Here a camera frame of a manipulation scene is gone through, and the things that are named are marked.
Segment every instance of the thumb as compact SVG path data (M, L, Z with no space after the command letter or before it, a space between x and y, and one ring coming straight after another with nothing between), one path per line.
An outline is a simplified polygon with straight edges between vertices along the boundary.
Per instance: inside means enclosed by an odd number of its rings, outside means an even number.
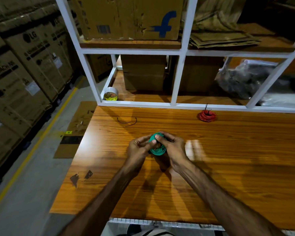
M151 142L149 142L148 144L146 144L144 146L144 149L146 151L149 151L149 150L151 150L155 146L155 144L156 144L156 140L152 140Z
M165 147L168 146L169 141L167 141L165 138L163 138L160 135L155 135L156 140L158 140L160 143L162 143Z

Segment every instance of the person's left hand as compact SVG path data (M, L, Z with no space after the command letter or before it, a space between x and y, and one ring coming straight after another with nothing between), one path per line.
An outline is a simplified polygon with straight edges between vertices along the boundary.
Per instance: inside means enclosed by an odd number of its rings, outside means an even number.
M151 150L156 145L156 140L149 142L151 135L133 139L129 142L127 149L127 159L124 164L124 168L127 172L139 174L145 157L149 155Z

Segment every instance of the yellow floor line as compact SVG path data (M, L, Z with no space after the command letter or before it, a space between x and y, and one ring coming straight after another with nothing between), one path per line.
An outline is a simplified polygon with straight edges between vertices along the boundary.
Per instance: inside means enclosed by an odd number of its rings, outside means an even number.
M0 202L3 200L3 198L7 194L8 190L10 189L10 187L16 181L16 179L18 178L18 176L22 172L23 168L26 166L26 164L28 163L28 161L31 159L32 155L34 154L34 152L36 151L36 149L39 147L39 145L41 144L41 142L43 141L43 139L47 136L47 134L49 133L50 129L55 124L56 120L58 119L59 115L62 113L62 111L64 110L64 108L67 106L67 104L69 103L70 99L73 97L73 95L75 94L75 92L79 89L79 87L84 82L84 80L85 80L85 78L82 77L82 79L80 80L80 82L73 89L73 91L71 92L71 94L69 95L69 97L67 98L67 100L64 102L64 104L62 105L62 107L59 109L59 111L55 115L54 119L51 121L51 123L48 125L48 127L46 128L46 130L40 136L40 138L38 139L38 142L34 145L34 147L32 148L32 150L30 151L30 153L27 155L27 157L22 162L22 164L20 165L20 167L17 169L17 171L15 172L15 174L12 176L11 180L4 187L4 189L0 193Z

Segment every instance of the person's right hand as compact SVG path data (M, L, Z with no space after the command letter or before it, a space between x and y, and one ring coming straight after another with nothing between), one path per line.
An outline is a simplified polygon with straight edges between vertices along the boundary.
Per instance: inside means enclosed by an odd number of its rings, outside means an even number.
M186 161L189 161L185 151L185 142L182 138L168 132L160 131L160 133L163 134L166 139L160 135L156 135L155 138L166 147L170 164L174 171L178 172L180 167L185 164Z

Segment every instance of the blue f logo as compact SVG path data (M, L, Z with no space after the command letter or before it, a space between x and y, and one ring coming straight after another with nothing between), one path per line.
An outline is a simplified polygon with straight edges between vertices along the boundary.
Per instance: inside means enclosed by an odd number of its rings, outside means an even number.
M171 31L171 26L168 25L169 20L175 17L176 17L176 11L167 12L162 19L162 24L160 26L159 25L151 26L152 28L154 28L151 31L159 32L159 37L165 38L166 32Z

